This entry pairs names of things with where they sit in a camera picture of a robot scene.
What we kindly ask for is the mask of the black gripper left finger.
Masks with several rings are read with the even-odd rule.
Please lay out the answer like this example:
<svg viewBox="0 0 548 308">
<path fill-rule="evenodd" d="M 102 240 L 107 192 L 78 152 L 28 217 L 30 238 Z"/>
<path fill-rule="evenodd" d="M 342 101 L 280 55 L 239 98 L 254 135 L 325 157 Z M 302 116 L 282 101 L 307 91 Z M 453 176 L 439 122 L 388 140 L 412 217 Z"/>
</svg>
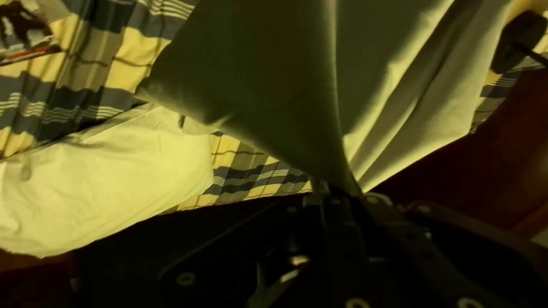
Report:
<svg viewBox="0 0 548 308">
<path fill-rule="evenodd" d="M 172 212 L 78 253 L 80 308 L 328 308 L 321 200 Z"/>
</svg>

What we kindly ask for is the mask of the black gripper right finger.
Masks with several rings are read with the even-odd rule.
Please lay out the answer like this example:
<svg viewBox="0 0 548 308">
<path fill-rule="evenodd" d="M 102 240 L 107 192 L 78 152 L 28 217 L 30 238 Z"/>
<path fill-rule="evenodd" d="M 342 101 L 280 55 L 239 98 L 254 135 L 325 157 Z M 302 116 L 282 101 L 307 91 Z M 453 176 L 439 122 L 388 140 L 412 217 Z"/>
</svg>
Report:
<svg viewBox="0 0 548 308">
<path fill-rule="evenodd" d="M 395 269 L 407 308 L 548 308 L 546 250 L 434 204 L 403 210 L 352 195 L 371 250 Z"/>
</svg>

